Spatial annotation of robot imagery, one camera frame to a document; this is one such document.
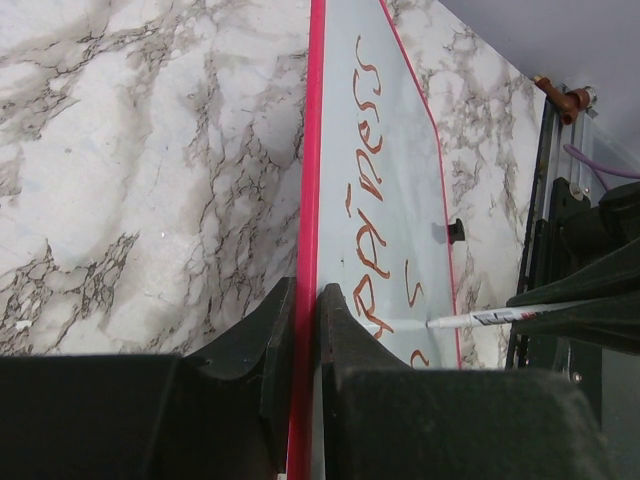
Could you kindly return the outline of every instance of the purple cable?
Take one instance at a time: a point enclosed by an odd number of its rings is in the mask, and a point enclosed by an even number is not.
[[[593,160],[591,160],[589,157],[587,157],[584,153],[582,153],[582,151],[579,148],[569,143],[565,143],[562,146],[562,148],[564,148],[564,151],[567,152],[569,155],[571,155],[573,158],[575,158],[579,162],[584,163],[589,168],[591,168],[595,176],[598,178],[598,180],[600,180],[600,183],[602,183],[602,186],[604,187],[605,190],[609,190],[609,186],[607,185],[606,180],[604,179],[604,177],[600,172],[607,173],[609,175],[613,175],[616,177],[640,180],[640,173],[627,172],[625,170],[618,170],[616,168],[609,168],[609,167],[604,167],[602,165],[599,165]]]

